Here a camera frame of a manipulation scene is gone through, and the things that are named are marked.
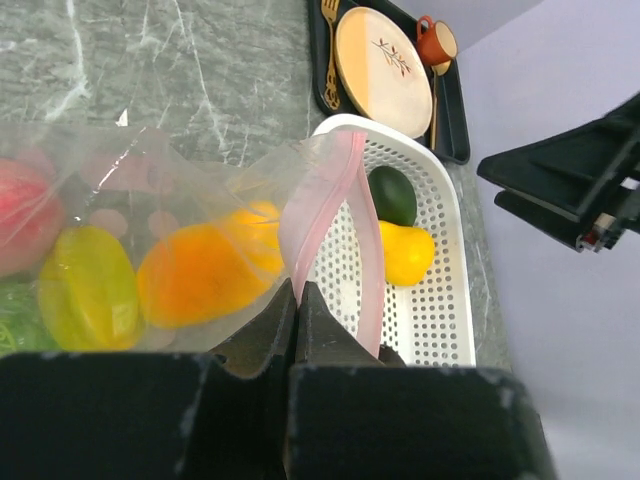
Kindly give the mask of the cream orange plate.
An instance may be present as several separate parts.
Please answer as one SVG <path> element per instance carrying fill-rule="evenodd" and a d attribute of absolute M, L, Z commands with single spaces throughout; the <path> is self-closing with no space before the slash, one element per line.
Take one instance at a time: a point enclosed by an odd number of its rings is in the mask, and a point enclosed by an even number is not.
<path fill-rule="evenodd" d="M 343 87 L 362 115 L 411 139 L 426 133 L 431 87 L 415 47 L 395 23 L 372 8 L 351 8 L 338 21 L 334 48 Z"/>

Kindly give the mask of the yellow pear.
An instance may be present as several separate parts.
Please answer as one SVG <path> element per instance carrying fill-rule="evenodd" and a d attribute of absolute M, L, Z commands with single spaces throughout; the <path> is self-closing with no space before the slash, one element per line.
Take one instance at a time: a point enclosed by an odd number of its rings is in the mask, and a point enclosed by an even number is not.
<path fill-rule="evenodd" d="M 379 221 L 379 228 L 386 282 L 400 287 L 418 284 L 434 261 L 435 242 L 431 235 L 419 227 L 383 220 Z"/>

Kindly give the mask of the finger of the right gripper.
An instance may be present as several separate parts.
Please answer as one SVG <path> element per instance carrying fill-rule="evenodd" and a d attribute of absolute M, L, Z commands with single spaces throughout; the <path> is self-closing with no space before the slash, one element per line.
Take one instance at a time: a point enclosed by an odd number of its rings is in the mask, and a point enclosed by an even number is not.
<path fill-rule="evenodd" d="M 499 188 L 583 223 L 639 180 L 639 97 L 603 117 L 488 156 L 477 174 Z"/>
<path fill-rule="evenodd" d="M 508 191 L 498 193 L 494 204 L 541 231 L 562 245 L 581 252 L 611 250 L 623 235 L 623 230 L 599 231 L 595 225 L 587 226 L 568 220 L 560 214 L 526 200 Z"/>

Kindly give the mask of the orange cup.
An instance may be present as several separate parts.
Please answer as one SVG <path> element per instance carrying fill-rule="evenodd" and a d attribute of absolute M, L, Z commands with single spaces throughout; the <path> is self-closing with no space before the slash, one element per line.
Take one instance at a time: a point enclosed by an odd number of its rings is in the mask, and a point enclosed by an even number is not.
<path fill-rule="evenodd" d="M 458 54 L 458 44 L 451 28 L 443 21 L 434 21 L 424 15 L 416 23 L 416 51 L 427 66 L 435 66 L 453 60 Z"/>

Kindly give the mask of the black tray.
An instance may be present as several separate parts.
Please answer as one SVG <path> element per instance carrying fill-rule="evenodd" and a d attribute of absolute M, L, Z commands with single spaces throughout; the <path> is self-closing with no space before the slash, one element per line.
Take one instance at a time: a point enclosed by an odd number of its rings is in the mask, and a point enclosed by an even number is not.
<path fill-rule="evenodd" d="M 307 3 L 309 41 L 312 66 L 312 92 L 320 111 L 327 115 L 356 114 L 356 106 L 348 98 L 340 80 L 336 81 L 337 108 L 326 101 L 326 75 L 329 62 L 329 28 L 321 12 L 320 1 Z M 416 40 L 417 20 L 390 1 L 339 1 L 337 19 L 348 10 L 369 7 L 394 22 L 411 41 Z M 428 146 L 430 135 L 435 135 L 435 152 L 438 157 L 459 165 L 466 164 L 471 155 L 463 93 L 460 84 L 458 64 L 453 60 L 443 75 L 435 77 L 432 71 L 426 75 L 431 85 L 436 87 L 437 106 L 435 108 L 436 129 L 429 129 L 417 138 Z"/>

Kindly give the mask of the white perforated basket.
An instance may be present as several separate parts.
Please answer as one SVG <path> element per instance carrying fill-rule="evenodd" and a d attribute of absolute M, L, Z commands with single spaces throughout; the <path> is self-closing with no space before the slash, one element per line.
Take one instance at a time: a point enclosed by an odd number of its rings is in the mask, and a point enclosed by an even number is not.
<path fill-rule="evenodd" d="M 471 367 L 476 363 L 467 264 L 459 203 L 441 162 L 427 148 L 389 127 L 351 114 L 324 120 L 315 130 L 366 133 L 367 171 L 388 165 L 404 174 L 417 197 L 418 227 L 435 242 L 435 258 L 415 286 L 385 289 L 381 344 L 407 365 Z M 358 331 L 362 260 L 347 204 L 341 205 L 315 257 L 309 278 L 331 314 Z"/>

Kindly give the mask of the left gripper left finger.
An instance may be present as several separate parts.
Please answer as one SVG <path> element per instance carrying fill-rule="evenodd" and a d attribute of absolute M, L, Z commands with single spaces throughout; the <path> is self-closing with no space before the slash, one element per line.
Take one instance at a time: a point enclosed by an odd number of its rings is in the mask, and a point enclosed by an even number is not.
<path fill-rule="evenodd" d="M 1 361 L 5 479 L 282 479 L 296 301 L 282 284 L 206 353 Z"/>

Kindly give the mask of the clear zip top bag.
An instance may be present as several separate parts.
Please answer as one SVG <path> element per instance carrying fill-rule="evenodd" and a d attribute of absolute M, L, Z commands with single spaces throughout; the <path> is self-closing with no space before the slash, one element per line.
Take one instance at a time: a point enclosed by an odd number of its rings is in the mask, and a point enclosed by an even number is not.
<path fill-rule="evenodd" d="M 65 211 L 58 236 L 66 228 L 95 226 L 119 240 L 135 272 L 145 326 L 128 350 L 207 350 L 246 324 L 283 281 L 290 281 L 295 297 L 301 298 L 320 246 L 341 205 L 347 204 L 363 280 L 358 331 L 351 335 L 368 353 L 377 354 L 384 262 L 364 168 L 366 139 L 362 130 L 315 134 L 279 146 L 248 167 L 234 167 L 190 162 L 152 127 L 6 122 L 1 126 L 1 160 L 16 160 L 50 178 Z M 278 243 L 284 268 L 275 284 L 245 309 L 205 323 L 176 329 L 148 323 L 141 311 L 137 271 L 149 250 L 182 227 L 211 222 L 257 201 L 270 202 L 280 211 Z M 1 282 L 29 283 L 37 299 L 39 274 L 55 242 L 32 268 L 1 275 Z"/>

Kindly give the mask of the gold fork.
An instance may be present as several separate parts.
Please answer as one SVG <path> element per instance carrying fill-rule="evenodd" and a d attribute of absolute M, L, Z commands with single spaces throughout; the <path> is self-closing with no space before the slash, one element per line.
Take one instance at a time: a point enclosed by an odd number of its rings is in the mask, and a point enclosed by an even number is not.
<path fill-rule="evenodd" d="M 338 5 L 339 2 L 337 0 L 321 1 L 321 14 L 328 27 L 329 39 L 329 58 L 327 64 L 324 99 L 332 111 L 337 110 L 341 104 L 338 95 L 337 72 L 334 60 L 334 26 L 337 21 Z"/>

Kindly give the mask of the yellow green starfruit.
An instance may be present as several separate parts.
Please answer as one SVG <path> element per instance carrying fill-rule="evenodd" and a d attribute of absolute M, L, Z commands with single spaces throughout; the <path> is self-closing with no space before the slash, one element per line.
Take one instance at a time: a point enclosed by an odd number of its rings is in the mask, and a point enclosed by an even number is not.
<path fill-rule="evenodd" d="M 129 257 L 118 239 L 95 226 L 60 233 L 40 271 L 37 299 L 64 350 L 128 350 L 145 329 Z"/>

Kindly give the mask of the green grapes bunch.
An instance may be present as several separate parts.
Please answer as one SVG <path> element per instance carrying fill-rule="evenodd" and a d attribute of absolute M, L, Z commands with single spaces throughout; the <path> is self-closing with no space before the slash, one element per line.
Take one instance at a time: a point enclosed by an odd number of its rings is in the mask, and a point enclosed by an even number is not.
<path fill-rule="evenodd" d="M 1 282 L 1 356 L 60 347 L 45 327 L 33 285 Z"/>

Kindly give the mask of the orange yellow mango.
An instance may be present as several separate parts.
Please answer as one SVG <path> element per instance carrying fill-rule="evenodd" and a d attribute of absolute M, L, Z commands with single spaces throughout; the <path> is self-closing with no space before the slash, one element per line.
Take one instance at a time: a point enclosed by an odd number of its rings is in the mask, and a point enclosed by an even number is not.
<path fill-rule="evenodd" d="M 137 271 L 141 311 L 157 328 L 176 329 L 239 312 L 266 293 L 284 268 L 279 209 L 252 202 L 157 242 Z"/>

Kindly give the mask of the pink peach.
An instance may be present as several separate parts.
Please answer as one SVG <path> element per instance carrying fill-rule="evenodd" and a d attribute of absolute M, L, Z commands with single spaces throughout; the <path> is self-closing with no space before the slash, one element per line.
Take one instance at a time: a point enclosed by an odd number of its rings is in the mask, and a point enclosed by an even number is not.
<path fill-rule="evenodd" d="M 1 275 L 32 268 L 65 223 L 64 206 L 43 172 L 1 160 Z"/>

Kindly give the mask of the gold spoon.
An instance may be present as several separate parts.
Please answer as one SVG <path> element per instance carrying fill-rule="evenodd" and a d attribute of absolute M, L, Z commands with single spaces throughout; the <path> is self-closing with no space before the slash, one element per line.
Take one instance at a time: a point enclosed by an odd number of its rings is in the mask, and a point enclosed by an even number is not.
<path fill-rule="evenodd" d="M 444 76 L 451 65 L 451 60 L 434 65 L 431 67 L 433 72 L 432 94 L 433 94 L 433 111 L 430 126 L 430 149 L 435 150 L 437 146 L 437 123 L 438 123 L 438 85 L 439 79 Z"/>

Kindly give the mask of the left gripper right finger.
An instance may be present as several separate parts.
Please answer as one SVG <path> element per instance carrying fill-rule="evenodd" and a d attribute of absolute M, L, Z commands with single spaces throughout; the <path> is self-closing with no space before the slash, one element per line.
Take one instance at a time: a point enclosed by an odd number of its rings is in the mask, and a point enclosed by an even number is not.
<path fill-rule="evenodd" d="M 291 479 L 553 479 L 524 385 L 487 367 L 386 366 L 333 318 L 317 285 L 289 372 Z"/>

